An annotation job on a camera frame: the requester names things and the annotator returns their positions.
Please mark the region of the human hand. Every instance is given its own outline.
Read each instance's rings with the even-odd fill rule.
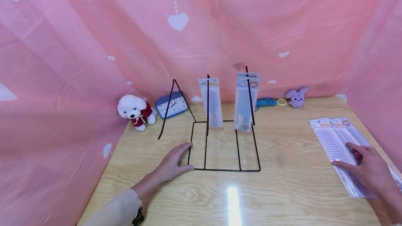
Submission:
[[[354,174],[363,185],[375,193],[397,188],[387,163],[375,148],[350,142],[347,142],[346,146],[354,155],[357,166],[337,160],[334,160],[332,165]]]
[[[181,173],[194,170],[193,165],[186,165],[182,167],[178,165],[178,160],[180,156],[184,153],[186,149],[188,149],[192,145],[192,142],[186,142],[178,145],[169,153],[167,153],[159,166],[153,171],[153,174],[158,178],[159,182],[162,183],[165,181],[169,181],[175,176],[180,175]]]

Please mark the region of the stuffed animal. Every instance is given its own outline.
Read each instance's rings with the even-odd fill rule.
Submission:
[[[304,105],[304,94],[307,92],[308,87],[304,86],[299,91],[291,89],[286,93],[286,98],[290,98],[289,105],[293,108],[301,108]]]
[[[119,100],[117,111],[121,117],[130,119],[138,131],[145,130],[146,121],[150,125],[155,124],[158,115],[148,102],[132,94],[126,94]]]

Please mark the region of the purple plush bunny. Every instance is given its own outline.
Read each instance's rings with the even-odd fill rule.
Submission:
[[[293,108],[301,108],[304,105],[304,94],[307,92],[308,87],[304,86],[299,91],[291,89],[286,93],[286,98],[290,98],[289,105]]]

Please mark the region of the wire frame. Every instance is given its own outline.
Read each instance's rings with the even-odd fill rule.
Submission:
[[[254,120],[254,110],[252,108],[250,80],[247,80],[247,83],[248,83],[248,94],[249,94],[249,98],[250,98],[250,108],[251,108],[251,117],[252,117],[251,130],[252,130],[252,136],[253,136],[253,139],[254,139],[254,146],[255,146],[255,152],[256,152],[256,156],[257,156],[258,169],[242,169],[241,168],[239,140],[238,140],[237,130],[235,130],[235,133],[236,133],[236,145],[237,145],[237,156],[238,156],[238,162],[239,162],[239,169],[217,169],[217,168],[206,168],[206,163],[207,163],[207,143],[208,143],[208,135],[209,135],[209,122],[208,122],[209,121],[209,80],[207,80],[207,93],[208,93],[208,95],[207,95],[207,121],[197,121],[195,119],[194,114],[191,111],[190,105],[188,104],[183,92],[181,91],[180,86],[178,85],[176,80],[173,80],[172,89],[170,90],[168,103],[170,103],[170,100],[172,98],[174,85],[176,85],[178,90],[182,94],[183,99],[184,99],[184,101],[186,102],[186,104],[188,106],[188,110],[190,110],[190,113],[191,113],[191,115],[192,115],[192,117],[194,119],[193,129],[191,130],[191,139],[190,139],[191,142],[193,141],[194,125],[196,123],[206,123],[207,124],[207,130],[206,130],[206,136],[205,136],[204,168],[194,168],[194,170],[227,171],[227,172],[259,172],[259,171],[261,171],[260,158],[259,158],[259,155],[258,155],[257,142],[256,142],[256,139],[255,139],[255,133],[254,133],[254,127],[253,127],[255,125],[255,120]],[[169,105],[167,105],[167,108],[166,108],[165,118],[163,119],[161,133],[159,134],[158,139],[160,139],[162,134],[163,134],[163,129],[164,129],[164,126],[165,126],[167,115],[168,115],[168,110],[169,110]],[[233,122],[233,120],[224,120],[223,122]],[[190,164],[190,155],[191,155],[191,148],[188,150],[187,164]]]

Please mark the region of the beige sleeve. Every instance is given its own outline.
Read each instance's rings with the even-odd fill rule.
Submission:
[[[125,189],[103,206],[84,226],[128,226],[137,216],[142,202],[132,189]]]

